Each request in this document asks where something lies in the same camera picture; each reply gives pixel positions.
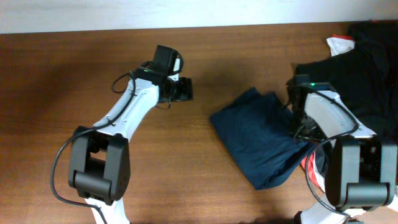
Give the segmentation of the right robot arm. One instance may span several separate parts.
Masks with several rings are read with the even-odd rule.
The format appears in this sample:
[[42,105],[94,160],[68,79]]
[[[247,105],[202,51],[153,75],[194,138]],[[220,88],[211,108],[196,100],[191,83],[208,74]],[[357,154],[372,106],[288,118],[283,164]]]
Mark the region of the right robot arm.
[[397,142],[379,138],[342,102],[327,82],[295,75],[287,82],[297,137],[317,141],[312,157],[331,147],[325,193],[294,223],[357,223],[356,216],[379,207],[397,209]]

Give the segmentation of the navy blue shorts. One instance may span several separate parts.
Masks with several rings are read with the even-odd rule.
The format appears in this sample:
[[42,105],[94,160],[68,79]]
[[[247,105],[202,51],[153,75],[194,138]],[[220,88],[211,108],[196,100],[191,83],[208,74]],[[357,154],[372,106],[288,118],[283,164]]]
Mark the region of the navy blue shorts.
[[272,91],[250,88],[210,116],[221,142],[256,190],[282,185],[312,148],[290,133],[292,113]]

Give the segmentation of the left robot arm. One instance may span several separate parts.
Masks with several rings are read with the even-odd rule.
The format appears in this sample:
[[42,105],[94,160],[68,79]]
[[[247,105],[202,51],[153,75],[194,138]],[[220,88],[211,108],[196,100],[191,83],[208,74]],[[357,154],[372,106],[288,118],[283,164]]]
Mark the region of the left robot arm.
[[131,176],[129,142],[152,108],[192,100],[191,79],[179,76],[183,64],[177,50],[158,45],[151,61],[125,74],[126,89],[111,110],[73,133],[68,184],[96,223],[129,223],[123,202]]

